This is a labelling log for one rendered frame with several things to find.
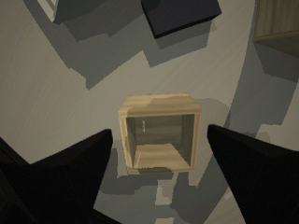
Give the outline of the wooden box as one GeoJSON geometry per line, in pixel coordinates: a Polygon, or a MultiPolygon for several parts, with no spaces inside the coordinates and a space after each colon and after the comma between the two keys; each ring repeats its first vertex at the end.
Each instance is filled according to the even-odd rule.
{"type": "Polygon", "coordinates": [[[194,172],[201,116],[202,107],[187,93],[127,96],[119,109],[127,171],[194,172]]]}
{"type": "Polygon", "coordinates": [[[258,0],[253,42],[299,59],[299,0],[258,0]]]}

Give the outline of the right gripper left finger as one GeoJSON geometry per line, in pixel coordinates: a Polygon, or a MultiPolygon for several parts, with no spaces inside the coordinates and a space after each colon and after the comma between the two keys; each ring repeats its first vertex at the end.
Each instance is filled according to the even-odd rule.
{"type": "Polygon", "coordinates": [[[0,161],[0,199],[33,224],[89,224],[112,143],[103,130],[35,163],[0,161]]]}

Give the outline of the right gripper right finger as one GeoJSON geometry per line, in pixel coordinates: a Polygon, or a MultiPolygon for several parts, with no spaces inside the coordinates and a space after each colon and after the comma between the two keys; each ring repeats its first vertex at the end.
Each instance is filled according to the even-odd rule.
{"type": "Polygon", "coordinates": [[[208,124],[206,138],[246,224],[287,224],[299,210],[299,150],[208,124]]]}

